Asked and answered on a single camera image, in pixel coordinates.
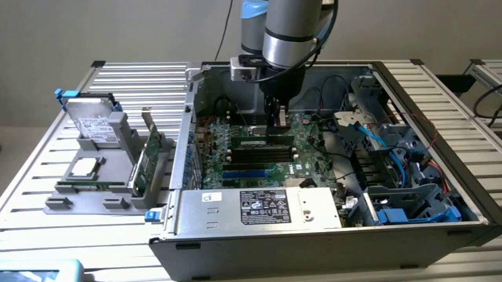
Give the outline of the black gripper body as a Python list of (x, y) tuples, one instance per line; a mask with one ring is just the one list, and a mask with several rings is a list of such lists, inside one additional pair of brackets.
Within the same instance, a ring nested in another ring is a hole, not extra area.
[(259, 83), (267, 106), (274, 108), (288, 107), (290, 100), (300, 93), (306, 70), (307, 68), (302, 66), (278, 78)]

